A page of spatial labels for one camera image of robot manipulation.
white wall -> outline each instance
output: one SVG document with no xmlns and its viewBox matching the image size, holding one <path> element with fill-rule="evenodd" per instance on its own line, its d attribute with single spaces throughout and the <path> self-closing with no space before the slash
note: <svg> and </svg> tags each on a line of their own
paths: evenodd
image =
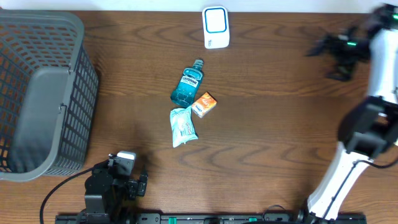
<svg viewBox="0 0 398 224">
<path fill-rule="evenodd" d="M 359 12 L 398 0 L 0 0 L 5 9 L 201 11 L 223 5 L 230 12 Z"/>
</svg>

green marking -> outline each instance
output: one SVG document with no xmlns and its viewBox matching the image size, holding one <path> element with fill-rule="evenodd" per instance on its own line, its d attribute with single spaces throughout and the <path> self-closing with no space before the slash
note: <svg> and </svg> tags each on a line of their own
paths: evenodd
<svg viewBox="0 0 398 224">
<path fill-rule="evenodd" d="M 177 218 L 169 218 L 169 224 L 177 224 Z"/>
<path fill-rule="evenodd" d="M 356 42 L 347 42 L 347 44 L 350 46 L 356 46 Z"/>
</svg>

soap box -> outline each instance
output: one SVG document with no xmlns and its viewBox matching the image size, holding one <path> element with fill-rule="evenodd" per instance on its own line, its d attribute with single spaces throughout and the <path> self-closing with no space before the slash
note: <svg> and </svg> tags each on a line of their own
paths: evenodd
<svg viewBox="0 0 398 224">
<path fill-rule="evenodd" d="M 209 93 L 203 94 L 198 100 L 192 104 L 192 110 L 199 118 L 204 117 L 217 104 L 217 101 L 210 96 Z"/>
</svg>

white and blue packet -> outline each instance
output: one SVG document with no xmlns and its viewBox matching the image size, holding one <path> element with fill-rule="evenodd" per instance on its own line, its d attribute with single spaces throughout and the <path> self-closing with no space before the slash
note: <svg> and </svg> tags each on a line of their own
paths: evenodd
<svg viewBox="0 0 398 224">
<path fill-rule="evenodd" d="M 177 108 L 170 112 L 170 123 L 173 132 L 173 147 L 198 139 L 191 120 L 191 106 L 188 108 Z"/>
</svg>

green light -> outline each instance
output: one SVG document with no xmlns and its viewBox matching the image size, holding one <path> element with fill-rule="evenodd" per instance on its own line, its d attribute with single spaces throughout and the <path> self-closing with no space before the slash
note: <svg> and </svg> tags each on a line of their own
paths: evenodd
<svg viewBox="0 0 398 224">
<path fill-rule="evenodd" d="M 347 44 L 350 46 L 356 46 L 356 42 L 347 42 Z"/>
</svg>

